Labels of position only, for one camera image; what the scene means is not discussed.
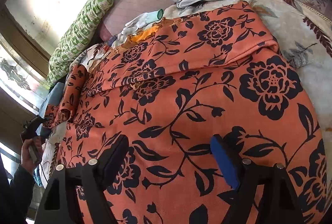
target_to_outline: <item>white glove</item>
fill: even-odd
[[[133,34],[138,29],[144,28],[146,25],[160,20],[163,14],[164,11],[162,9],[151,13],[143,13],[130,22],[126,23],[121,34],[125,36]]]

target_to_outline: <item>blue gripper pad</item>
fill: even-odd
[[[210,148],[226,183],[232,189],[238,190],[241,184],[240,176],[243,169],[240,156],[230,149],[218,134],[212,136]]]

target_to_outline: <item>black bracket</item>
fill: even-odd
[[[83,224],[76,186],[82,186],[94,224],[117,224],[104,195],[114,182],[127,154],[128,138],[120,135],[99,159],[91,159],[82,167],[57,166],[49,179],[36,215],[36,224]]]
[[[221,224],[247,223],[258,185],[264,190],[256,224],[304,223],[294,186],[281,163],[268,167],[241,159],[218,134],[210,145],[226,182],[237,191]]]

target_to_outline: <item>bed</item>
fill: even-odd
[[[163,223],[176,212],[180,222],[196,223],[203,215],[200,223],[217,223],[235,195],[208,147],[211,135],[218,133],[257,163],[284,163],[306,223],[318,223],[331,203],[330,100],[321,100],[329,94],[326,77],[332,66],[331,6],[330,0],[324,9],[315,2],[308,6],[309,1],[222,0],[178,9],[171,0],[148,0],[150,6],[147,1],[114,0],[99,25],[105,42],[92,45],[72,63],[61,102],[46,111],[51,120],[44,126],[52,135],[43,155],[48,174],[44,180],[41,176],[44,186],[57,164],[83,165],[126,134],[129,152],[105,192],[118,221]],[[158,8],[165,9],[164,18],[143,29],[152,34],[135,41],[118,35],[125,22]],[[221,25],[212,23],[216,21],[225,30],[211,37],[211,27]],[[117,41],[110,44],[113,35]],[[268,71],[277,66],[284,74]],[[277,104],[276,95],[262,95],[251,84],[265,68],[275,79],[271,83],[286,75],[292,85]],[[212,86],[218,101],[212,92],[201,91]],[[255,110],[254,122],[245,120],[247,109]],[[289,122],[296,138],[272,131],[284,127],[281,133],[287,133]],[[84,190],[78,187],[77,193],[90,223]],[[188,197],[193,202],[183,208]],[[256,215],[253,208],[253,223]]]

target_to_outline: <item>human hand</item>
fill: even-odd
[[[37,167],[37,165],[34,164],[32,161],[30,154],[29,154],[29,146],[34,143],[34,145],[37,148],[37,151],[39,154],[43,154],[43,149],[42,149],[42,142],[41,142],[41,137],[38,136],[37,138],[25,140],[22,146],[22,153],[21,153],[21,166],[26,169],[31,175],[34,172],[34,169]]]

